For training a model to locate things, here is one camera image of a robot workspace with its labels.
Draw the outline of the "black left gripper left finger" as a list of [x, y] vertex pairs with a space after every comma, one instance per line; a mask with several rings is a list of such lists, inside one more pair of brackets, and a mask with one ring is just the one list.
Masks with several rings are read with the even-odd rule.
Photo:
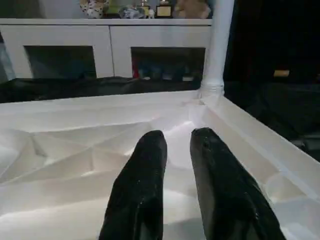
[[160, 130], [145, 133], [115, 179], [100, 240], [161, 240], [167, 142]]

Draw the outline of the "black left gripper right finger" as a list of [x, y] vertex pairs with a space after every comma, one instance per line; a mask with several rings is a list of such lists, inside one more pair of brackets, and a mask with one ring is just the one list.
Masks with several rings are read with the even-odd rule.
[[190, 156], [206, 239], [286, 238], [257, 181], [211, 128], [192, 131]]

